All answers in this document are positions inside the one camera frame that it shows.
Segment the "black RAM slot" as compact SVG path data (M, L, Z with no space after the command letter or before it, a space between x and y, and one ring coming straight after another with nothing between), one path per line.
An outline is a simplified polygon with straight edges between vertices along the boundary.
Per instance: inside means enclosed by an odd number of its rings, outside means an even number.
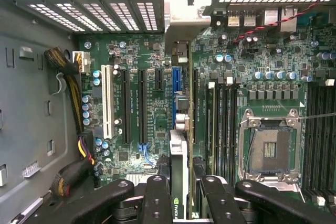
M231 184L233 185L236 178L236 116L237 116L237 85L232 86L231 90Z
M223 140L224 140L224 177L229 180L229 109L230 109L230 91L225 86L223 90Z
M217 85L216 88L216 175L222 173L222 116L221 116L221 94L222 86Z

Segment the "long black expansion slot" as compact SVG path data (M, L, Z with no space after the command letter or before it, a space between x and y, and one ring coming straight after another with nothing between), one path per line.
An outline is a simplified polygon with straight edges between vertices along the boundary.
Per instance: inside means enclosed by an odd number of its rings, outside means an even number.
M148 141L146 70L138 70L139 143Z
M193 69L193 143L197 143L196 138L196 122L197 122L197 87L198 87L198 71Z
M131 123L130 123L130 73L128 69L121 71L121 95L122 95L122 121L123 121L123 142L131 143Z

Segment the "white expansion slot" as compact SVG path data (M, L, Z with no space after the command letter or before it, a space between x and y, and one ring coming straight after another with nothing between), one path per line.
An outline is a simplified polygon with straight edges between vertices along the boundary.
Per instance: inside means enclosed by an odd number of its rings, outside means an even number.
M103 108L103 138L112 139L114 136L113 114L113 66L102 65L102 108Z

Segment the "blue expansion slot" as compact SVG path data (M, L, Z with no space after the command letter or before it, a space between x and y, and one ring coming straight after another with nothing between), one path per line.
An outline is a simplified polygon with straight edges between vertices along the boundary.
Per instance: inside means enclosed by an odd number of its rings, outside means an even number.
M173 105L172 105L172 125L175 128L176 123L176 96L182 91L181 68L172 67L172 90L173 90Z

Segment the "short black expansion slot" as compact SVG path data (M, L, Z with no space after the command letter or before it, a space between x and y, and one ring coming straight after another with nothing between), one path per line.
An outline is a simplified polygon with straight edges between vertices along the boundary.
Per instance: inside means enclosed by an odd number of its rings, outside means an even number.
M157 91L163 90L163 70L162 69L155 70L155 89Z

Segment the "perforated metal slot cover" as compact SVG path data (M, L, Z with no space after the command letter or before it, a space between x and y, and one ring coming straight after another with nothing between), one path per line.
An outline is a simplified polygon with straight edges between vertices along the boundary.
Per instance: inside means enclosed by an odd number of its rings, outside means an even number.
M129 31L140 31L126 3L110 3L111 8Z
M147 31L158 31L154 5L152 2L137 3L140 15Z
M121 31L120 27L113 21L107 12L97 3L84 3L87 9L95 18L103 23L110 31Z
M91 31L103 31L103 29L99 25L97 25L93 20L84 15L78 8L74 7L73 4L59 3L55 5L63 12L74 18L76 21L89 28Z
M73 32L84 32L85 31L80 26L74 24L69 19L61 16L60 14L50 9L49 7L45 6L44 4L29 4L28 7L46 16L47 18L50 18L51 20L65 26L66 28L69 28Z

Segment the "silver chipset heatsink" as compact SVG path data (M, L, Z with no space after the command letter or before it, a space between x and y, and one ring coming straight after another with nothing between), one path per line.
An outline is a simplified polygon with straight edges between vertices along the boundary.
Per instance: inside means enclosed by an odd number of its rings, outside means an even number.
M125 176L126 180L129 180L137 186L138 184L146 184L147 179L151 176L157 175L157 173L136 173L136 174L127 174Z

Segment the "thin metal locking lever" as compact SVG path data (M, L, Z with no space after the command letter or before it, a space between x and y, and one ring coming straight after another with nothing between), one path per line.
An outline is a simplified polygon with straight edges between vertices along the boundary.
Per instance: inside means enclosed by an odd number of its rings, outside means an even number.
M316 118L326 118L326 117L330 117L330 116L336 116L336 112L319 114L319 115L302 116L302 117L299 117L298 119L308 120L308 119L316 119Z
M252 152L252 147L253 147L253 144L254 144L254 141L255 141L256 131L257 130L251 130L250 141L249 141L249 148L248 148L248 155L247 155L246 161L245 161L245 168L244 168L243 179L246 178L247 170L249 168L249 159L250 159L251 152Z

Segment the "metal socket cover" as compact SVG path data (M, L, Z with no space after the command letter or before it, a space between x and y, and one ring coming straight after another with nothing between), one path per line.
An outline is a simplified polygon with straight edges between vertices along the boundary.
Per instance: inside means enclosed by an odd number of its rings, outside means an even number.
M292 191L298 193L300 191L297 179L294 181L290 177L266 176L266 175L247 175L246 178L262 183L271 188L276 188L278 191Z

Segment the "metal CPU socket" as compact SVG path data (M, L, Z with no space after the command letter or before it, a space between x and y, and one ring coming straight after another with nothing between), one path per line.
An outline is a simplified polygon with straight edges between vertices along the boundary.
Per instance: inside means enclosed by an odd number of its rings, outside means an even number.
M247 108L238 125L237 179L243 180L251 130L257 130L246 175L288 176L299 181L302 120L298 118L295 108L271 113Z

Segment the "green motherboard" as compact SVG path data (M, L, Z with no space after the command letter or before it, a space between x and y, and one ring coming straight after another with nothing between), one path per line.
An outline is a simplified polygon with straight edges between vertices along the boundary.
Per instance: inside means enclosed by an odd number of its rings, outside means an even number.
M283 33L264 25L264 10L256 26L228 27L228 11L216 10L211 23L192 41L198 71L197 143L193 159L205 162L216 175L216 88L222 86L222 173L224 177L223 90L230 91L229 180L231 184L231 90L237 85L236 178L238 125L247 108L256 113L299 111L299 117L336 112L336 7L314 9L297 18L296 32ZM89 52L90 73L81 74L81 140L91 148L96 187L127 174L156 173L158 160L170 160L172 129L171 58L164 34L107 34L82 36L80 51ZM113 66L114 136L103 138L101 66ZM123 142L121 71L130 73L131 143ZM148 141L139 143L138 70L146 70ZM155 89L155 70L163 70L163 90ZM323 211L336 208L336 116L302 120L301 177L298 198Z

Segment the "white power connector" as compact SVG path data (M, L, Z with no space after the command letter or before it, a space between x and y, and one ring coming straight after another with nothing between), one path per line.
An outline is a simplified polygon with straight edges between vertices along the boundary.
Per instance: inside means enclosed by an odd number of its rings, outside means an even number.
M72 61L74 64L78 65L79 73L90 73L91 60L89 52L73 51Z

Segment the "black open PC case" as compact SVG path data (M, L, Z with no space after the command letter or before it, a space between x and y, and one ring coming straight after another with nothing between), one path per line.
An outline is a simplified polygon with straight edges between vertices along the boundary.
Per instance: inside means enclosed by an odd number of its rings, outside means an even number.
M80 51L82 36L165 35L164 1L0 0L0 224L25 224L50 198L77 199L102 187L96 187L91 148L80 139L84 132L82 73L72 61L72 52ZM293 6L298 9L293 17L298 17L314 9L336 7L336 0L240 4L186 1L210 19L216 10L281 11ZM146 30L139 2L153 3L158 31ZM59 3L73 4L103 31L91 31L59 9L55 5ZM84 3L99 4L121 31L110 31L84 8ZM127 30L110 3L126 3L140 31ZM73 32L29 4L44 4L85 31ZM192 206L190 219L173 220L172 224L213 224L210 219L200 218L194 200Z

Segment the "metal rear port housing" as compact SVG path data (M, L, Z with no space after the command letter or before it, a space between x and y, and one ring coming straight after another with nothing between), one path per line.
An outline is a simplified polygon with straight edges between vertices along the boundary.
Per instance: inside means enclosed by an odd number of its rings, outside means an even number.
M285 6L281 9L281 20L285 18L290 18L297 14L298 9L293 6ZM280 24L280 31L283 33L296 32L297 29L297 18L293 18L286 22Z
M228 27L239 27L240 26L240 11L230 10L228 11Z
M277 26L278 21L278 9L266 9L264 11L264 25L265 26Z
M244 27L255 27L256 26L256 12L254 10L244 11L243 26Z

